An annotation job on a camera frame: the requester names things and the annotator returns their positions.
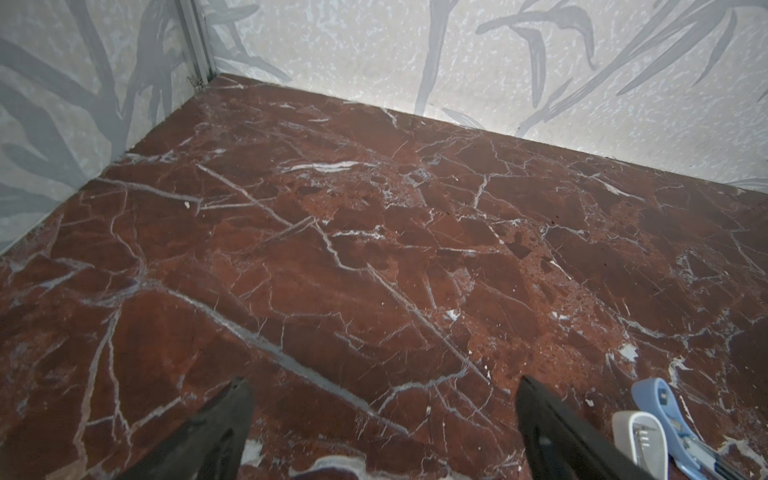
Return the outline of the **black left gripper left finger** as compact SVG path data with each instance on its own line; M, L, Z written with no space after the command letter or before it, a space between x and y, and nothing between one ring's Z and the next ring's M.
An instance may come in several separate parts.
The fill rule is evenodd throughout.
M234 479L254 411L247 380L234 378L122 479Z

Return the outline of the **blue stapler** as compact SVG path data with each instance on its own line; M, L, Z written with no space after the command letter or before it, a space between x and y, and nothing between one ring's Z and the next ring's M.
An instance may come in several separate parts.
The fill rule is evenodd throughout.
M667 480L669 455L659 420L644 411L619 411L612 416L614 444L654 479Z
M706 445L687 425L670 386L661 378L635 382L631 388L637 407L656 417L667 441L668 453L676 467L689 479L746 480L714 449Z

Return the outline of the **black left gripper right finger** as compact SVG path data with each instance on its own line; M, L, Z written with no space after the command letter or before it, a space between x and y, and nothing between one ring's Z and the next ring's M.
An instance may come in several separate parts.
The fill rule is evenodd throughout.
M651 477L535 378L521 378L515 407L535 479Z

